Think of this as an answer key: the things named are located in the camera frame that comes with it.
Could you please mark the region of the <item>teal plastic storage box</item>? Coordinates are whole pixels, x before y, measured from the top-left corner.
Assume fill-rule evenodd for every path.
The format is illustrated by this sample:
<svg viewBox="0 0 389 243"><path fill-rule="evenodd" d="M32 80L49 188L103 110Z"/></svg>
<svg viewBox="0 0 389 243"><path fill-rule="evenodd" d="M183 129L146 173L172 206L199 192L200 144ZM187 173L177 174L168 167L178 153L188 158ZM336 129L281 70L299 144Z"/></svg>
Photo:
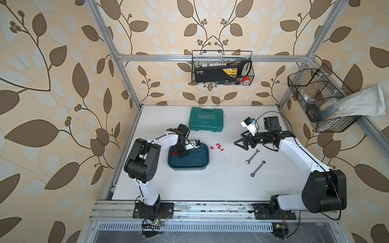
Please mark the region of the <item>teal plastic storage box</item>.
<svg viewBox="0 0 389 243"><path fill-rule="evenodd" d="M171 146L168 152L168 165L173 170L203 170L209 165L209 147L205 143L199 149L190 149L189 155L183 158L173 156L175 151Z"/></svg>

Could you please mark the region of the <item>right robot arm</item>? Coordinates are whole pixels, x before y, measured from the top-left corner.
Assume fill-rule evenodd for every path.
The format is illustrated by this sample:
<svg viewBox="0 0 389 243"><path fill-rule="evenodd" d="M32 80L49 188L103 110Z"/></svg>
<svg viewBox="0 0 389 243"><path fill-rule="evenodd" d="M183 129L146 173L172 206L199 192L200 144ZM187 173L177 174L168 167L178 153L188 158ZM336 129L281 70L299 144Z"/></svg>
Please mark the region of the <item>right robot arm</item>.
<svg viewBox="0 0 389 243"><path fill-rule="evenodd" d="M280 213L292 211L325 214L345 210L347 207L345 174L340 170L331 169L315 158L291 131L281 128L278 117L266 117L263 121L265 132L259 132L255 119L248 117L243 120L241 125L246 131L234 144L244 150L255 148L258 144L272 144L275 151L283 152L298 166L306 180L300 193L272 196L269 201L269 213L275 217Z"/></svg>

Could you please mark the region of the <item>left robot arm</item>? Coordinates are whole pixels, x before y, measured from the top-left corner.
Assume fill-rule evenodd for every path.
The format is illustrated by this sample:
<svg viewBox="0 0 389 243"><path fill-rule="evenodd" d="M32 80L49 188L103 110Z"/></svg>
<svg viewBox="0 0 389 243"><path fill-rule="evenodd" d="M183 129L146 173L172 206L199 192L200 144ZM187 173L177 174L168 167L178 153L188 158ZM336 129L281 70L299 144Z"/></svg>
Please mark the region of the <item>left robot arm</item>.
<svg viewBox="0 0 389 243"><path fill-rule="evenodd" d="M190 130L180 124L176 129L167 129L164 135L152 140L138 138L126 159L124 171L137 184L140 190L140 211L146 218L157 216L160 211L160 195L155 189L153 177L158 168L160 153L170 147L178 158L189 155L188 136Z"/></svg>

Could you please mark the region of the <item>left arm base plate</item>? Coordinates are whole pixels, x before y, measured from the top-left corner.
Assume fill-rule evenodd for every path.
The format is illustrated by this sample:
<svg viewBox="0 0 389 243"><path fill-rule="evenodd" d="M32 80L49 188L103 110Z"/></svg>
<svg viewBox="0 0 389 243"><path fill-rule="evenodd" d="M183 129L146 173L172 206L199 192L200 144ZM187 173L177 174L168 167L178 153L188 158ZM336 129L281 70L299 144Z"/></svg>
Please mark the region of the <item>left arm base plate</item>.
<svg viewBox="0 0 389 243"><path fill-rule="evenodd" d="M174 214L174 203L156 202L154 206L149 206L143 202L137 202L133 211L134 219L171 219Z"/></svg>

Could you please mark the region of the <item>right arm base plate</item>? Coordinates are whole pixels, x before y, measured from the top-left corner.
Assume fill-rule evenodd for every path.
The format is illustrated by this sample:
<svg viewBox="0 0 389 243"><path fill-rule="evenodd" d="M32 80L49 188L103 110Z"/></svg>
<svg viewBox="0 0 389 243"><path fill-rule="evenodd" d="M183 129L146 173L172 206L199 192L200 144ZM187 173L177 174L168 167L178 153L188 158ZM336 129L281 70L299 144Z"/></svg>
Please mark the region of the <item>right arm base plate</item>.
<svg viewBox="0 0 389 243"><path fill-rule="evenodd" d="M281 210L274 204L252 204L252 211L256 220L296 220L296 214L291 211Z"/></svg>

